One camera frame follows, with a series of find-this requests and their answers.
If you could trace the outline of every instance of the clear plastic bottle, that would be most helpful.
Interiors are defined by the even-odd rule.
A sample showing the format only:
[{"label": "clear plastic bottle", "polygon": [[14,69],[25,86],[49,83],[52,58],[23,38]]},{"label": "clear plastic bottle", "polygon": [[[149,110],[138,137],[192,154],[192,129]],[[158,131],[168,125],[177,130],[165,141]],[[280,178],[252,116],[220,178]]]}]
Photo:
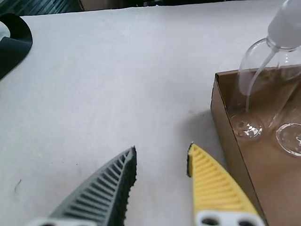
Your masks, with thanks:
[{"label": "clear plastic bottle", "polygon": [[284,107],[276,130],[280,146],[290,154],[301,156],[301,89],[300,84]]},{"label": "clear plastic bottle", "polygon": [[[283,117],[285,106],[299,89],[301,81],[301,0],[287,0],[269,25],[268,36],[253,44],[244,55],[239,68],[236,88],[229,104],[230,120],[237,138],[254,140],[264,133],[277,131],[281,147],[283,142],[300,145],[290,149],[300,150],[301,125],[290,124],[289,114]],[[301,104],[301,99],[294,101]],[[288,124],[285,136],[279,128]],[[288,135],[293,125],[293,134]]]}]

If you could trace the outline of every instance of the cardboard tray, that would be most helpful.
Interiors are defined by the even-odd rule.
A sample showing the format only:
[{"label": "cardboard tray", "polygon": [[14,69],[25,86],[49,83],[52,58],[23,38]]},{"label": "cardboard tray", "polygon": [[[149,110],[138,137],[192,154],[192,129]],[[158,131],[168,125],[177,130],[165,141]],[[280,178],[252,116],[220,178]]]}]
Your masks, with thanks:
[{"label": "cardboard tray", "polygon": [[217,73],[211,111],[227,160],[229,173],[245,191],[269,226],[300,226],[301,158],[285,153],[275,134],[245,145],[237,141],[226,104],[237,71]]}]

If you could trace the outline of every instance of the black rubber object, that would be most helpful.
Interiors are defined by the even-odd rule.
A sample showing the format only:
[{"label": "black rubber object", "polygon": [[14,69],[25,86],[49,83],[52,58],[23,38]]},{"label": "black rubber object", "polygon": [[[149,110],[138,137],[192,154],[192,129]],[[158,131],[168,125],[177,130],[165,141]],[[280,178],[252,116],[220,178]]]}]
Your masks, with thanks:
[{"label": "black rubber object", "polygon": [[128,193],[136,181],[135,147],[116,156],[71,193],[51,218],[91,220],[97,226],[123,226]]},{"label": "black rubber object", "polygon": [[10,37],[0,41],[0,80],[16,67],[32,47],[32,33],[26,22],[17,15],[7,13],[0,21],[10,31]]}]

